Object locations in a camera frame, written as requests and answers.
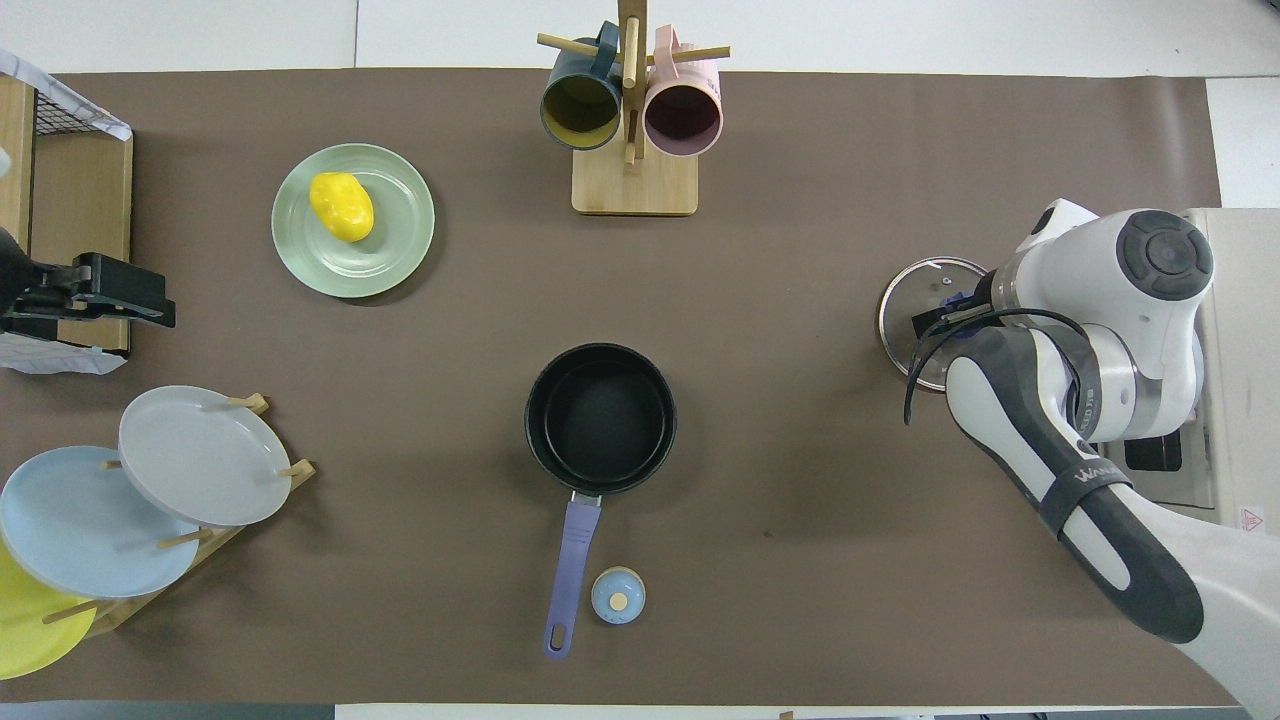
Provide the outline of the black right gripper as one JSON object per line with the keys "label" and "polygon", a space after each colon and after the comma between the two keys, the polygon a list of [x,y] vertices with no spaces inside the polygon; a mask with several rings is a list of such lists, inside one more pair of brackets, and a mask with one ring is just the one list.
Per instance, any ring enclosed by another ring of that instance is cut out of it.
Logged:
{"label": "black right gripper", "polygon": [[945,334],[948,331],[946,324],[940,328],[934,328],[932,332],[928,329],[937,322],[943,320],[945,316],[954,315],[955,313],[972,313],[975,311],[977,306],[961,306],[961,305],[945,305],[929,310],[927,313],[919,313],[911,318],[911,327],[915,333],[916,340],[924,338],[927,334],[937,336]]}

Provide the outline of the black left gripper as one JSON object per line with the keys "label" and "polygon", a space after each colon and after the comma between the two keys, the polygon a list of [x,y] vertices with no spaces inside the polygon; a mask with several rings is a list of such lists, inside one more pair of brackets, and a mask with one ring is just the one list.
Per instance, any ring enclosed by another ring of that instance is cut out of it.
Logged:
{"label": "black left gripper", "polygon": [[3,316],[93,322],[101,318],[177,327],[177,304],[165,277],[100,252],[70,265],[36,263],[18,252],[3,259]]}

